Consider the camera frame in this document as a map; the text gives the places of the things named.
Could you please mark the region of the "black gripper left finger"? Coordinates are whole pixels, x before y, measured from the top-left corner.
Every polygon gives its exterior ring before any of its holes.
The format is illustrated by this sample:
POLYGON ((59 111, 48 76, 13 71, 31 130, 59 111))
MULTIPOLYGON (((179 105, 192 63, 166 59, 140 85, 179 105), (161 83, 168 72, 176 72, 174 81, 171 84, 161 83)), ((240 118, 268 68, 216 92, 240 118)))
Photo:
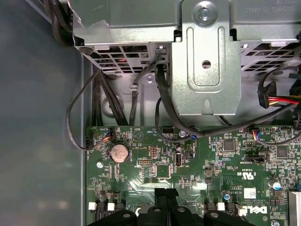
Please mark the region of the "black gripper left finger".
POLYGON ((126 209, 101 217, 91 226, 165 226, 167 224, 167 190, 155 188, 155 204, 140 209, 139 215, 126 209))

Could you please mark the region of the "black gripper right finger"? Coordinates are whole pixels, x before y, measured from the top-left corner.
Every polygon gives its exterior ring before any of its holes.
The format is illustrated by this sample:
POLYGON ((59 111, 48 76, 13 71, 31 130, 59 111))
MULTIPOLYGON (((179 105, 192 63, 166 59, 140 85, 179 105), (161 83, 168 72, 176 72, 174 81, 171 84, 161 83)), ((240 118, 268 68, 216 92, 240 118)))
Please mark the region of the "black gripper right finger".
POLYGON ((179 206, 176 189, 166 190, 170 224, 172 226, 248 226, 249 223, 227 213, 210 210, 203 217, 193 214, 188 208, 179 206))

